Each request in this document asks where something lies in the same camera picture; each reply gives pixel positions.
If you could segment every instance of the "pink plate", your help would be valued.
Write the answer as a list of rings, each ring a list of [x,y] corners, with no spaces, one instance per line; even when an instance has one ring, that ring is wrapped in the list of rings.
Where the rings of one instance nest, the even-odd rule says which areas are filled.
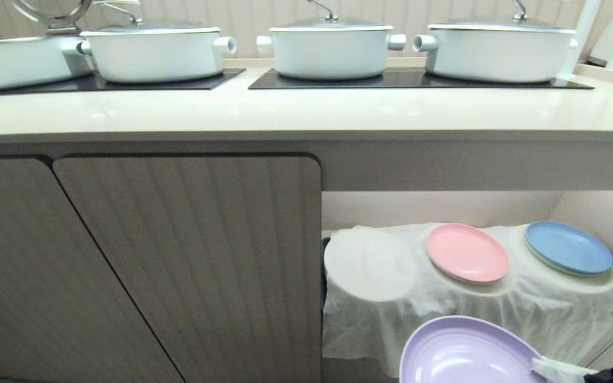
[[[472,226],[448,223],[432,230],[426,241],[432,262],[452,277],[479,284],[508,273],[508,253],[493,237]]]

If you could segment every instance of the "cooktop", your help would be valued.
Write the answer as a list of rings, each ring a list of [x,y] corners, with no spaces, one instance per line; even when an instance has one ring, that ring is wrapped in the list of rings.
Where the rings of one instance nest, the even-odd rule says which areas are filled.
[[[534,84],[508,84],[455,80],[425,72],[424,68],[387,68],[379,76],[360,80],[300,80],[270,70],[250,85],[249,89],[377,89],[377,88],[522,88],[522,89],[594,89],[567,80]]]
[[[216,76],[197,80],[177,82],[156,82],[144,84],[119,84],[105,81],[100,75],[90,74],[73,80],[51,82],[14,89],[2,89],[0,95],[46,94],[54,92],[90,92],[96,90],[212,90],[233,77],[245,72],[245,69],[224,69]]]

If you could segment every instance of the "cabinet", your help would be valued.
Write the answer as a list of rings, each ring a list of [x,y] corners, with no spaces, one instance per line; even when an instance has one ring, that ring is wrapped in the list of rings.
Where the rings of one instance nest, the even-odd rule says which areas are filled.
[[[0,160],[0,376],[181,382],[49,167]]]
[[[66,158],[54,172],[185,380],[321,381],[314,160]]]

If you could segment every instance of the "pot handle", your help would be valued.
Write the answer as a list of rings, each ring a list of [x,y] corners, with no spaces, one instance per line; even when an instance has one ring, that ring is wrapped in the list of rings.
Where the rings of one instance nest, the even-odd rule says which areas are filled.
[[[434,36],[417,35],[413,40],[413,50],[416,52],[434,51],[438,48],[438,40]]]
[[[92,47],[89,46],[89,41],[76,41],[68,43],[61,47],[63,54],[67,56],[91,56]]]
[[[403,51],[406,48],[406,35],[390,35],[387,38],[387,49],[390,51]]]
[[[260,52],[273,51],[273,37],[257,36],[257,50]]]
[[[236,43],[236,39],[233,37],[217,37],[212,42],[214,49],[221,53],[236,53],[236,49],[238,48],[238,44]]]

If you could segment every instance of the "blue plate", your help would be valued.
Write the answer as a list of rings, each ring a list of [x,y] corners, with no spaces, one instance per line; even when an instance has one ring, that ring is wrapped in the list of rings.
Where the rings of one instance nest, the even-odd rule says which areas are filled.
[[[559,222],[536,222],[526,228],[528,244],[548,262],[581,274],[600,274],[611,268],[607,246],[593,235]]]

